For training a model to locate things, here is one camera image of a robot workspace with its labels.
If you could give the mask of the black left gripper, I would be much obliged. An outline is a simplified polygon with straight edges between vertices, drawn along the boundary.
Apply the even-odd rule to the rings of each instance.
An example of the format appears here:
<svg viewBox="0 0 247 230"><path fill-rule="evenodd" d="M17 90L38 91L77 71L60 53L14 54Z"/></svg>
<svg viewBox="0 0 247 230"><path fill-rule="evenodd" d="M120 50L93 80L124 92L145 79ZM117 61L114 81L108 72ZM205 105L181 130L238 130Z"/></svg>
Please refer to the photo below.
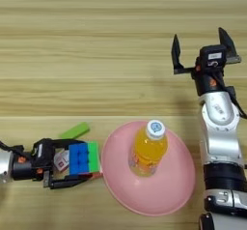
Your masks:
<svg viewBox="0 0 247 230"><path fill-rule="evenodd" d="M76 139L55 139L52 145L56 149L67 149L69 145L80 144ZM13 179L43 181L44 187L51 189L75 187L92 179L100 178L101 173L89 173L82 175L67 175L64 179L51 179L52 162L44 159L18 158L13 163Z"/></svg>

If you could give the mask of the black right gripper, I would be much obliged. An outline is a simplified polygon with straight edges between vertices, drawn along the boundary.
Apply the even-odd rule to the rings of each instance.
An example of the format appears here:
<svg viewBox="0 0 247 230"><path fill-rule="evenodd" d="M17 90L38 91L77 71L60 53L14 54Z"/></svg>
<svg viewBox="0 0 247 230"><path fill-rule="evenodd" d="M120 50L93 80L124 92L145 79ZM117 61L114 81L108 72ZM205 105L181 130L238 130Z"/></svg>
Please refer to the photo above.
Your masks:
<svg viewBox="0 0 247 230"><path fill-rule="evenodd" d="M185 68L179 61L179 41L178 36L174 35L171 51L174 74L190 73L192 79L195 81L197 94L199 96L206 93L227 91L227 87L224 83L224 68L226 65L241 62L241 58L236 56L237 53L232 38L223 28L219 28L219 39L220 44L227 48L227 54L231 58L213 57L204 60L198 57L194 67Z"/></svg>

